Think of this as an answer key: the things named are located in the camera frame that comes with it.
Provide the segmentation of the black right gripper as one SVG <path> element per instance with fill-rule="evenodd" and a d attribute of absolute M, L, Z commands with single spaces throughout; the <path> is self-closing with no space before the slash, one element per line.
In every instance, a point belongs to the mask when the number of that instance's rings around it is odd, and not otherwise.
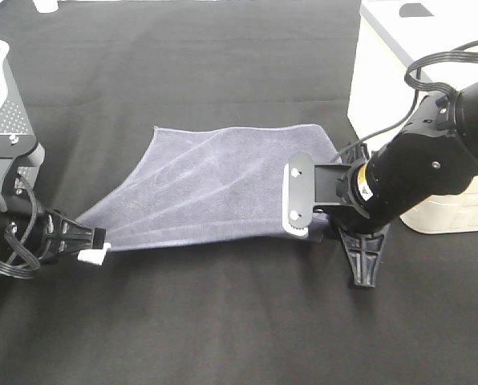
<path fill-rule="evenodd" d="M 366 143 L 349 144 L 338 152 L 334 158 L 335 164 L 316 164 L 313 211 L 326 213 L 333 218 L 368 219 L 369 213 L 353 191 L 351 177 L 354 168 L 351 164 L 370 158 Z M 391 225 L 361 222 L 349 225 L 337 223 L 335 226 L 350 264 L 353 284 L 375 288 Z"/>

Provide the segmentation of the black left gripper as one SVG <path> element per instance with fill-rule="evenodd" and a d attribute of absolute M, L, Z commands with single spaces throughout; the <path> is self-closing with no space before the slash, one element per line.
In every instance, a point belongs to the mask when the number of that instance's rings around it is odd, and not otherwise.
<path fill-rule="evenodd" d="M 64 213 L 39 206 L 6 213 L 6 243 L 12 267 L 55 264 L 61 256 L 103 249 L 106 230 L 69 221 Z"/>

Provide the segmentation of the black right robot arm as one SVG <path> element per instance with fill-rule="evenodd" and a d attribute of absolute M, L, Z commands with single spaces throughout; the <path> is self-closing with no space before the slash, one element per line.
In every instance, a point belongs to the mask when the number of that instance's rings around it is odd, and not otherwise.
<path fill-rule="evenodd" d="M 478 176 L 478 82 L 425 97 L 370 159 L 314 168 L 314 210 L 340 236 L 353 283 L 375 286 L 389 224 L 431 196 L 458 195 Z"/>

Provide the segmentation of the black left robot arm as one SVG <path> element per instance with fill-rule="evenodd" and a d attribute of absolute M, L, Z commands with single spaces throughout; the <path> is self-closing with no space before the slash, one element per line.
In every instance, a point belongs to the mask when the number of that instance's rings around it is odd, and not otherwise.
<path fill-rule="evenodd" d="M 0 277 L 32 279 L 59 257 L 83 251 L 101 257 L 110 248 L 105 229 L 72 221 L 45 208 L 32 194 L 9 197 L 5 203 L 6 209 L 0 206 Z"/>

